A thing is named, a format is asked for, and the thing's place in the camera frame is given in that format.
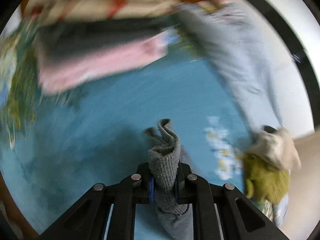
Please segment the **cream fluffy garment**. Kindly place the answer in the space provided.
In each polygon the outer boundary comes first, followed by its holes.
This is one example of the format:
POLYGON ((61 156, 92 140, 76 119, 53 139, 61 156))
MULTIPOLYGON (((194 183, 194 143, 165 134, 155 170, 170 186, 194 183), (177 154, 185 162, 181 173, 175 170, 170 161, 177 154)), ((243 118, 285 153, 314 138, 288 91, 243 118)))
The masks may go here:
POLYGON ((258 156, 279 170, 301 168, 295 142, 285 127, 275 129, 271 126, 263 126, 257 140, 246 153, 258 156))

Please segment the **teal floral bed blanket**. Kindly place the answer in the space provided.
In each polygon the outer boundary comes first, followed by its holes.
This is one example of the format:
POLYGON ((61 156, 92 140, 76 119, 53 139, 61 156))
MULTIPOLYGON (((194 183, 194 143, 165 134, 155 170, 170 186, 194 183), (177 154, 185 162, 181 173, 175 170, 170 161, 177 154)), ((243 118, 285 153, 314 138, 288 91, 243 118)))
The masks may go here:
POLYGON ((1 41, 1 174, 39 239, 173 239, 156 202, 137 204, 146 134, 170 119, 188 164, 193 239, 285 239, 245 196, 249 126, 226 83, 173 14, 165 57, 47 95, 23 20, 1 41))

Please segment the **grey fleece garment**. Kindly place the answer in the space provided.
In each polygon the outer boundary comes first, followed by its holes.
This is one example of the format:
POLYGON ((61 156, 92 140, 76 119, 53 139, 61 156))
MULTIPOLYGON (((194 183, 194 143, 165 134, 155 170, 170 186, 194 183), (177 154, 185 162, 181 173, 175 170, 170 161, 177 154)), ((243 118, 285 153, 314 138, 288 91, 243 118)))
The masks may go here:
POLYGON ((193 239, 193 211, 190 204, 178 204, 173 188, 181 156, 181 142, 170 119, 161 119, 158 131, 150 127, 146 134, 152 147, 148 150, 149 169, 155 180, 158 220, 173 239, 193 239))

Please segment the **cream patterned folded garment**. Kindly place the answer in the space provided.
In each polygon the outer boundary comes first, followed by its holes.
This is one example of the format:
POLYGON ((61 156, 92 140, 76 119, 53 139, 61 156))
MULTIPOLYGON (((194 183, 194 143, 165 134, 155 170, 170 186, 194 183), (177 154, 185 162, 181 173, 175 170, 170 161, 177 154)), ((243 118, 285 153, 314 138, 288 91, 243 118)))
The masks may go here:
POLYGON ((42 24, 57 21, 100 21, 165 15, 179 0, 29 0, 25 16, 42 24))

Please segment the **black folded garment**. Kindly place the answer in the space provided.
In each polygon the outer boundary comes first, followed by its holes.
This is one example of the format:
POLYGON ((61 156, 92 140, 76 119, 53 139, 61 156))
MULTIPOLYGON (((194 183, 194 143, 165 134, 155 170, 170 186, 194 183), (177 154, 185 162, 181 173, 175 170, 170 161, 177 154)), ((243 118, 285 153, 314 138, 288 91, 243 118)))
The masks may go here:
POLYGON ((38 29, 34 47, 53 61, 80 56, 154 37, 174 22, 168 17, 109 19, 96 22, 58 22, 38 29))

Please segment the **olive green fluffy garment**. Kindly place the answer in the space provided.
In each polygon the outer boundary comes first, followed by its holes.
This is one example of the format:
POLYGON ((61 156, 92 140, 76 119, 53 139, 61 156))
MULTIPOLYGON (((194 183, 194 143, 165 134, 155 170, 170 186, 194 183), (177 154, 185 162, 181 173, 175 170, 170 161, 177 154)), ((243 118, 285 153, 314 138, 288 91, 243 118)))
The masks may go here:
POLYGON ((289 191, 290 172, 279 170, 257 155, 243 157, 245 196, 256 202, 279 204, 289 191))

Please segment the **pink folded garment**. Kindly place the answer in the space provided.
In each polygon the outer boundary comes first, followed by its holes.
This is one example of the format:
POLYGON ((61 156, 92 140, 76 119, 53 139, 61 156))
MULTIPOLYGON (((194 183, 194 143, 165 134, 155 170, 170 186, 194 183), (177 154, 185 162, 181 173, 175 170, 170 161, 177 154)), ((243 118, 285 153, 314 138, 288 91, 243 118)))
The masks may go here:
POLYGON ((38 83, 42 92, 54 95, 87 81, 141 69, 166 56, 167 33, 54 62, 37 52, 38 83))

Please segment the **light blue floral quilt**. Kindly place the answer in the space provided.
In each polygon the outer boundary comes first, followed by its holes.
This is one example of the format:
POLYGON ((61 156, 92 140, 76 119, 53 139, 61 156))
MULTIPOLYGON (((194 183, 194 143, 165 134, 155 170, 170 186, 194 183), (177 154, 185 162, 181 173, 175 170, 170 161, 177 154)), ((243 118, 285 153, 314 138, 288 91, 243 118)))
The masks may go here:
POLYGON ((253 133, 280 130, 283 119, 272 77, 273 64, 259 30, 231 2, 214 12, 181 3, 178 16, 193 35, 239 104, 253 133))

